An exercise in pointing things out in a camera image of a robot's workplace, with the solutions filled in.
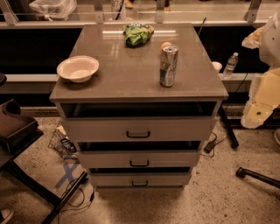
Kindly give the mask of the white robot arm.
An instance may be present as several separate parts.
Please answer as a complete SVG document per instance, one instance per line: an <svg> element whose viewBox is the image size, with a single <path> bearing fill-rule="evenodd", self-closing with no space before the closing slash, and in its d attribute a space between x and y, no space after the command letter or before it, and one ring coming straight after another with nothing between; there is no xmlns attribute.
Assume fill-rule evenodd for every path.
<svg viewBox="0 0 280 224"><path fill-rule="evenodd" d="M258 47L260 61L269 65L267 72L256 74L252 79L241 117L243 127L256 129L280 106L280 9L241 45L251 49Z"/></svg>

